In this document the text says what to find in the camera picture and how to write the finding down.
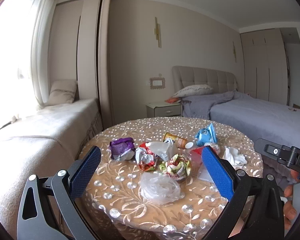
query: tufted headboard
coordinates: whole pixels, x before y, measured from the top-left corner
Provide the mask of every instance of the tufted headboard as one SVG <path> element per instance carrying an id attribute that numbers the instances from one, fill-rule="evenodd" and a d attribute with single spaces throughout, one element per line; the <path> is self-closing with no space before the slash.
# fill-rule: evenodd
<path id="1" fill-rule="evenodd" d="M 199 68 L 199 67 L 172 67 L 174 91 L 177 92 L 191 85 L 207 84 L 214 93 L 224 93 L 237 89 L 237 80 L 230 72 Z"/>

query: blue wrapper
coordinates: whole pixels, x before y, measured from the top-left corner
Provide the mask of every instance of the blue wrapper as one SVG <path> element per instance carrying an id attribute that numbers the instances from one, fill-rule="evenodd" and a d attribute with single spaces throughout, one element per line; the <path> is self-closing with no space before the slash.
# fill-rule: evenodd
<path id="1" fill-rule="evenodd" d="M 199 147 L 204 146 L 207 142 L 217 143 L 213 124 L 211 123 L 207 126 L 207 128 L 199 130 L 199 132 L 195 135 L 195 138 L 198 139 L 197 146 Z"/>

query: hand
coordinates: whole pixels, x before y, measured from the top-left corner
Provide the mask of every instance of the hand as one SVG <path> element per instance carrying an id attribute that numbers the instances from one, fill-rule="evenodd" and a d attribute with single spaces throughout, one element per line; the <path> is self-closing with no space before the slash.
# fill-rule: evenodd
<path id="1" fill-rule="evenodd" d="M 296 180 L 299 181 L 298 175 L 299 172 L 291 170 L 291 175 L 292 177 Z M 293 192 L 293 185 L 288 185 L 286 189 L 284 190 L 284 196 L 285 197 L 291 197 Z M 291 222 L 290 220 L 294 219 L 295 216 L 297 215 L 296 210 L 292 206 L 292 201 L 287 201 L 284 206 L 283 206 L 283 214 L 284 214 L 284 229 L 288 230 L 291 227 Z"/>

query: embroidered tablecloth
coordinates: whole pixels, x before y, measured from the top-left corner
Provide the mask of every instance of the embroidered tablecloth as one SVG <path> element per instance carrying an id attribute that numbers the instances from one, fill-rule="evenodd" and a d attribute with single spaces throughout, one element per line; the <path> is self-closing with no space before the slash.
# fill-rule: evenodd
<path id="1" fill-rule="evenodd" d="M 180 184 L 179 200 L 166 205 L 151 204 L 140 195 L 138 182 L 143 171 L 135 160 L 112 160 L 108 146 L 110 141 L 125 137 L 132 137 L 136 147 L 145 141 L 162 141 L 165 132 L 195 142 L 195 134 L 211 122 L 221 156 L 224 146 L 239 149 L 248 162 L 242 169 L 250 176 L 261 177 L 261 155 L 254 152 L 253 142 L 247 136 L 230 126 L 184 117 L 157 117 L 121 123 L 96 135 L 80 154 L 82 158 L 93 145 L 101 149 L 101 163 L 82 197 L 100 230 L 106 230 L 110 239 L 118 234 L 115 228 L 127 240 L 155 237 L 166 240 L 201 239 L 227 203 L 216 186 L 198 180 L 194 174 Z M 244 211 L 248 213 L 249 205 L 246 205 Z"/>

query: metal screw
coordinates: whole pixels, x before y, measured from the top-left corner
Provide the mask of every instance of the metal screw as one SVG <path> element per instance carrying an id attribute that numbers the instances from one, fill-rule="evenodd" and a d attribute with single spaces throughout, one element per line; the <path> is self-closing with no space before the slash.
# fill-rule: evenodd
<path id="1" fill-rule="evenodd" d="M 274 180 L 274 176 L 273 176 L 272 174 L 268 174 L 268 175 L 267 175 L 267 178 L 268 178 L 269 180 Z"/>
<path id="2" fill-rule="evenodd" d="M 35 174 L 31 174 L 31 175 L 29 176 L 29 180 L 34 180 L 36 177 L 37 177 L 37 176 L 36 176 Z"/>
<path id="3" fill-rule="evenodd" d="M 246 173 L 245 173 L 244 170 L 237 170 L 237 174 L 238 174 L 240 177 L 243 177 L 244 175 L 246 175 Z"/>
<path id="4" fill-rule="evenodd" d="M 58 171 L 58 176 L 59 177 L 62 177 L 66 174 L 67 172 L 65 170 L 61 170 L 61 171 Z"/>

